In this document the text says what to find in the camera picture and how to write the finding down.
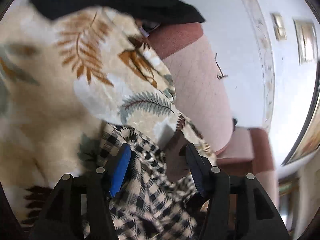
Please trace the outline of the black beige checkered shirt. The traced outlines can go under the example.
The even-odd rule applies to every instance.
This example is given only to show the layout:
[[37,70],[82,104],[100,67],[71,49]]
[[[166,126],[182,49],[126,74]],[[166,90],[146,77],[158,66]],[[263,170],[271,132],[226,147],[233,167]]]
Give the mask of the black beige checkered shirt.
[[178,123],[162,150],[132,127],[107,124],[101,139],[82,134],[78,156],[87,169],[96,164],[101,150],[115,153],[123,143],[133,150],[124,188],[109,204],[119,239],[196,239],[197,222],[186,210],[196,187],[173,149],[189,143],[187,129],[203,140],[192,122]]

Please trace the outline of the pink brown side cushion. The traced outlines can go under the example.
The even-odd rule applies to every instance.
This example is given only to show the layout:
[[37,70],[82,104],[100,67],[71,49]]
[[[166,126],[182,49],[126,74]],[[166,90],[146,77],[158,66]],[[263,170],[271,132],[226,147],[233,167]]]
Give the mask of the pink brown side cushion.
[[277,178],[268,134],[262,128],[236,127],[224,151],[217,155],[217,164],[247,169],[260,180]]

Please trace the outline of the pink bolster cushion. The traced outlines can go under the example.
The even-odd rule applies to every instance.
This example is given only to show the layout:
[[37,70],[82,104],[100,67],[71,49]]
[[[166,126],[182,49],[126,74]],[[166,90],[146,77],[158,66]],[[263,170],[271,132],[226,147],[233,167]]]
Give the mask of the pink bolster cushion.
[[222,153],[232,137],[233,118],[202,25],[165,25],[151,32],[148,41],[172,75],[177,109],[191,119],[215,154]]

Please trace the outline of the cream leaf pattern blanket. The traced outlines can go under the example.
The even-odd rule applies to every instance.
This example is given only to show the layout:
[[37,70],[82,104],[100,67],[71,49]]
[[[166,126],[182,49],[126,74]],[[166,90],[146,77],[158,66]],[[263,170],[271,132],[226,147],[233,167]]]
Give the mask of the cream leaf pattern blanket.
[[65,173],[91,167],[105,130],[135,128],[161,145],[180,129],[216,156],[175,106],[172,74],[134,19],[109,8],[50,21],[30,5],[1,20],[1,183],[24,231]]

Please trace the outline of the eyeglasses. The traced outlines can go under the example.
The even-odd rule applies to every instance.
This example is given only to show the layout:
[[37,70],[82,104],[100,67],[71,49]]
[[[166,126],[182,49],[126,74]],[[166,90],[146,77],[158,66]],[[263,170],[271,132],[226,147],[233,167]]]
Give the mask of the eyeglasses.
[[214,60],[215,60],[215,62],[216,62],[216,65],[217,65],[217,67],[218,67],[218,70],[219,70],[219,73],[217,74],[217,79],[218,79],[218,80],[222,80],[222,79],[228,77],[228,75],[225,75],[225,74],[223,73],[221,67],[219,66],[219,64],[218,64],[218,62],[217,62],[217,55],[218,55],[218,53],[215,53],[215,57],[214,57]]

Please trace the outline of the black garment pile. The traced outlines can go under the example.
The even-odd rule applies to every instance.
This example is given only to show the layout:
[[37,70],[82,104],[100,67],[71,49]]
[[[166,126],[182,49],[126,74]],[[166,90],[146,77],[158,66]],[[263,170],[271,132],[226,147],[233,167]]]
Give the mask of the black garment pile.
[[55,20],[85,8],[110,7],[140,20],[162,24],[203,23],[205,19],[182,0],[30,0],[46,18]]

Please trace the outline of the framed wall panel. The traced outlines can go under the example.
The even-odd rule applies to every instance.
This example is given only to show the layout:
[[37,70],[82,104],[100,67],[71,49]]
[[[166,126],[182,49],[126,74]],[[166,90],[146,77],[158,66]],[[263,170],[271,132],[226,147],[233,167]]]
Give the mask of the framed wall panel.
[[318,46],[316,28],[312,21],[294,19],[298,45],[299,64],[316,62]]

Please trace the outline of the beige wall switch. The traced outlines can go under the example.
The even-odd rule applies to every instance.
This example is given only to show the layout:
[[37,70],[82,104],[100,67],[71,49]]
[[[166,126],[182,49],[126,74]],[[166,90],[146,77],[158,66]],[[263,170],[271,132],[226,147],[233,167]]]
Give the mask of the beige wall switch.
[[284,26],[284,21],[279,13],[271,13],[274,33],[277,41],[287,40],[286,30]]

